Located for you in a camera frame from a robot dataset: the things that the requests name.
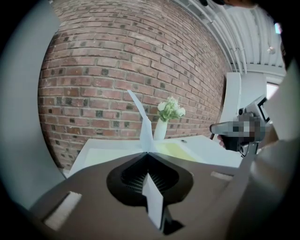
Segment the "white table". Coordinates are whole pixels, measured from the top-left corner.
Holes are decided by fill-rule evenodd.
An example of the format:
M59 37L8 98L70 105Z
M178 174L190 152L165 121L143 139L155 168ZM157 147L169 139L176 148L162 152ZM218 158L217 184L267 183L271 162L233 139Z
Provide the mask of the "white table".
M155 141L155 143L162 142L176 143L198 162L206 164L239 167L242 160L239 153L225 150L217 142L204 136L181 137ZM84 168L84 163L90 149L138 150L141 149L141 145L139 140L89 139L74 162L68 177Z

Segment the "ceiling pipe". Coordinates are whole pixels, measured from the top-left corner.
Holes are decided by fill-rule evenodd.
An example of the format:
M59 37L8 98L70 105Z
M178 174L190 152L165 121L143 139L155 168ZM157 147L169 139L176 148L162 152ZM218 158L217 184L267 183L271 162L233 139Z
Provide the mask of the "ceiling pipe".
M225 26L224 23L221 21L221 19L219 18L219 16L211 9L210 6L207 6L207 7L205 7L205 8L210 12L210 14L211 14L212 16L214 16L216 22L220 25L222 31L224 32L226 38L228 39L229 44L230 44L230 46L231 46L231 48L232 48L232 50L233 50L233 54L234 54L234 56L235 56L236 62L237 62L237 64L238 64L239 72L242 73L242 68L241 68L241 65L240 65L240 58L239 58L238 53L237 53L237 47L236 47L236 45L234 44L233 39L232 39L232 37L230 36L230 34L229 34L229 32L228 32L226 26Z
M220 6L218 5L217 6L220 11L223 13L226 21L228 22L229 26L230 26L230 29L233 31L233 37L237 40L237 43L238 43L238 50L240 51L241 53L241 58L242 58L242 63L243 63L243 67L244 67L244 71L245 71L245 74L247 74L247 66L246 66L246 57L245 57L245 48L242 44L242 41L240 39L240 36L239 36L239 33L231 19L231 17L229 16L228 12L225 10L225 8L223 6Z
M233 62L233 67L234 67L235 71L238 72L238 70L236 68L235 60L233 59L233 55L231 54L231 51L230 51L226 41L224 40L224 38L223 38L223 36L220 32L220 28L219 28L218 24L216 24L214 21L212 21L212 19L207 15L207 13L198 4L196 4L194 2L194 0L189 0L189 3L194 5L207 18L207 20L214 26L215 30L217 31L218 35L220 36L221 40L223 41L223 43L225 45L225 48L227 49L227 51L229 53L229 56L231 58L231 61Z

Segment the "flower bouquet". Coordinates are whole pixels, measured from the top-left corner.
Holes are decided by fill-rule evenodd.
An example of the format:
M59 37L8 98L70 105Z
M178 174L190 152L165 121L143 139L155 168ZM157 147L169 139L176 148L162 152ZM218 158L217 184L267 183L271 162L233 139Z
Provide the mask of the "flower bouquet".
M180 107L178 101L168 97L166 102L158 104L159 120L154 131L154 140L163 140L167 131L167 124L170 119L177 119L186 114L186 110Z

